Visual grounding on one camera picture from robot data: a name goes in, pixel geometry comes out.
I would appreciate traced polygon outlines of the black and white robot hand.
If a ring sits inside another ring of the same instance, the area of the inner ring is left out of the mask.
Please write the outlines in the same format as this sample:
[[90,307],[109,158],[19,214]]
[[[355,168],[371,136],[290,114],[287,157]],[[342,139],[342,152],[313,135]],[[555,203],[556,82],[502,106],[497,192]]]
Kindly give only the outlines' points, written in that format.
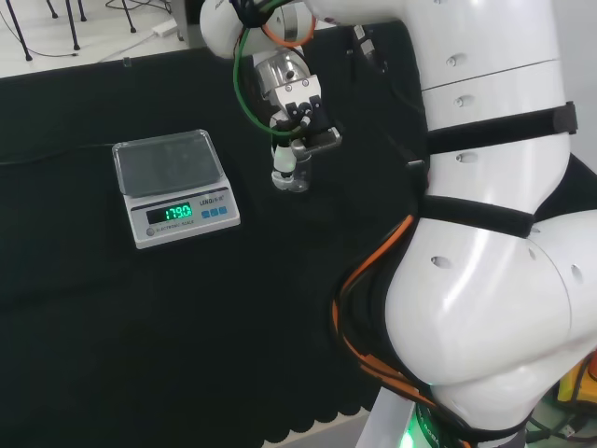
[[317,76],[280,85],[269,94],[279,110],[271,117],[276,132],[271,139],[274,187],[295,193],[308,190],[312,157],[337,147],[341,135],[327,114]]

